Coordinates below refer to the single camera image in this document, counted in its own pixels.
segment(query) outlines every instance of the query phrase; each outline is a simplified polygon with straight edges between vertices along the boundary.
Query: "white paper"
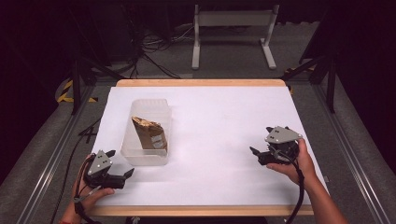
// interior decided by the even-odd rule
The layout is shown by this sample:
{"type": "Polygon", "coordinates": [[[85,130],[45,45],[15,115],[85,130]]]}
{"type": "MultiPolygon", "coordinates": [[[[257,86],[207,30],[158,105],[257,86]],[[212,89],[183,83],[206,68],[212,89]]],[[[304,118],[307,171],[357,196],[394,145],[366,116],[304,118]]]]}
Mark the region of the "white paper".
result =
{"type": "MultiPolygon", "coordinates": [[[[267,149],[266,127],[288,126],[306,140],[287,87],[116,87],[108,95],[92,152],[115,149],[110,173],[132,166],[120,154],[131,104],[166,99],[172,110],[169,162],[136,166],[124,189],[98,205],[290,205],[299,187],[261,166],[249,147],[267,149]]],[[[310,204],[307,195],[304,204],[310,204]]]]}

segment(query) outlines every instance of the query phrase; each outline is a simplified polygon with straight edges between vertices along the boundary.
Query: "plastic bin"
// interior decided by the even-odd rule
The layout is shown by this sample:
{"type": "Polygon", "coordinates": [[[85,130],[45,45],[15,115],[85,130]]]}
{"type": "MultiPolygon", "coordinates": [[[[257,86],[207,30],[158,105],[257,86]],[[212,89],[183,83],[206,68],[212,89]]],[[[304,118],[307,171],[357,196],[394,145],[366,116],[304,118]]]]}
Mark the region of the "plastic bin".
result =
{"type": "Polygon", "coordinates": [[[165,165],[171,149],[171,110],[165,99],[140,99],[132,102],[130,116],[122,141],[120,154],[132,165],[165,165]],[[137,136],[132,117],[139,117],[161,124],[167,141],[167,149],[143,149],[137,136]]]}

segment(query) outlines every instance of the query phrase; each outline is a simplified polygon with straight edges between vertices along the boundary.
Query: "dark background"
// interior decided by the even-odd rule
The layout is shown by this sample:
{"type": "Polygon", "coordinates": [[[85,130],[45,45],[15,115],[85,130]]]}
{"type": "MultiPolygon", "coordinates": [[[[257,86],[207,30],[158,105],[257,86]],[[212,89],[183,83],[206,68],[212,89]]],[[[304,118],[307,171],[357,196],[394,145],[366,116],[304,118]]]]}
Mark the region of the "dark background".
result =
{"type": "MultiPolygon", "coordinates": [[[[337,46],[337,75],[395,172],[391,142],[396,137],[396,100],[392,99],[396,85],[392,67],[396,63],[393,7],[388,2],[348,3],[305,1],[300,6],[282,6],[277,21],[322,21],[327,15],[304,56],[317,57],[337,46]]],[[[193,12],[193,6],[68,7],[61,1],[39,0],[7,0],[0,5],[0,94],[4,99],[0,117],[1,182],[56,109],[55,92],[70,76],[79,54],[102,65],[130,61],[138,57],[138,43],[131,44],[130,40],[139,37],[143,26],[169,38],[174,27],[191,22],[193,12]]]]}

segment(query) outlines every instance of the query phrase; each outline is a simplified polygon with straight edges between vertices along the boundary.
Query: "metal frame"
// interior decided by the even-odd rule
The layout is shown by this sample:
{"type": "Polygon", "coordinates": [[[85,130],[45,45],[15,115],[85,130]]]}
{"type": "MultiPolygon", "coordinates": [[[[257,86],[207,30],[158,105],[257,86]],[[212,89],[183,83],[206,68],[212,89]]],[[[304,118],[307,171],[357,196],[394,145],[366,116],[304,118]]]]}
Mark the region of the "metal frame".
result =
{"type": "Polygon", "coordinates": [[[192,53],[192,69],[199,68],[201,54],[201,41],[199,37],[200,26],[267,26],[265,38],[260,39],[265,59],[270,69],[276,69],[274,57],[271,53],[269,43],[274,30],[279,5],[272,10],[261,11],[200,11],[195,5],[194,15],[194,48],[192,53]]]}

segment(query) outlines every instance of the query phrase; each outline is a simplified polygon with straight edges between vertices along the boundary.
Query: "hand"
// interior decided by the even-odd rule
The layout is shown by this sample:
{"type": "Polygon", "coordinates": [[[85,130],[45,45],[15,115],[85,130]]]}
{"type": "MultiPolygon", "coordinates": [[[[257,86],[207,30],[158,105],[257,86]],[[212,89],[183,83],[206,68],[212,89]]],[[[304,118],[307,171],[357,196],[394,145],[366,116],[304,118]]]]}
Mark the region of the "hand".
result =
{"type": "MultiPolygon", "coordinates": [[[[309,184],[312,180],[317,179],[317,174],[315,172],[315,166],[312,162],[311,156],[308,154],[308,150],[306,148],[306,143],[303,138],[298,139],[299,145],[299,155],[297,157],[297,162],[300,167],[300,170],[303,172],[305,177],[305,184],[309,184]]],[[[292,164],[284,165],[277,163],[268,163],[267,168],[271,170],[275,170],[281,174],[287,175],[291,181],[298,185],[299,177],[297,175],[296,169],[292,164]]]]}
{"type": "MultiPolygon", "coordinates": [[[[75,205],[74,205],[74,197],[75,197],[75,193],[76,193],[77,184],[78,184],[78,181],[76,180],[73,185],[73,189],[72,189],[71,201],[70,201],[69,205],[67,205],[67,208],[64,211],[64,215],[62,217],[62,221],[67,222],[67,223],[81,223],[81,217],[79,216],[79,214],[76,214],[75,205]]],[[[84,178],[82,176],[81,180],[80,180],[80,184],[79,184],[79,190],[78,190],[80,197],[88,195],[91,191],[92,191],[92,188],[87,186],[87,184],[85,183],[84,178]]],[[[89,212],[95,206],[97,201],[99,201],[100,199],[102,199],[103,197],[105,197],[107,195],[111,195],[114,193],[115,193],[114,189],[99,189],[99,190],[97,190],[95,193],[88,196],[81,202],[82,206],[84,207],[84,212],[85,213],[89,212]]]]}

